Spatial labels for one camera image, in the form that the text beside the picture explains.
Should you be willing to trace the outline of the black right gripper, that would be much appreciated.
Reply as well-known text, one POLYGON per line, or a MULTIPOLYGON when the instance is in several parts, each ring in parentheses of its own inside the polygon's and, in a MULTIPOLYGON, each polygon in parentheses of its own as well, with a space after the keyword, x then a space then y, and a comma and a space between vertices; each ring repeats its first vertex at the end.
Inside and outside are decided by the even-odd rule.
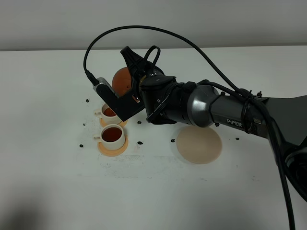
POLYGON ((154 125, 191 124, 188 118, 188 99, 192 82, 179 83, 175 76, 166 76, 158 71, 149 73, 152 62, 126 46, 120 51, 134 81, 140 81, 139 91, 145 105, 147 122, 154 125))

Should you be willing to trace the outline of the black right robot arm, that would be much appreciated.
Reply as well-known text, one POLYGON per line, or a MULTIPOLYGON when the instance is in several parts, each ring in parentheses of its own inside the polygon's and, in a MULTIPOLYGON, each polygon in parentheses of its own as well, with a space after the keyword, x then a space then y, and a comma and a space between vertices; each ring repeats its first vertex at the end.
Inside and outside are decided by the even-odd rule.
POLYGON ((307 196, 307 98, 270 98, 208 80, 179 83, 129 47, 121 54, 132 90, 155 125, 226 125, 268 139, 275 161, 295 190, 307 196))

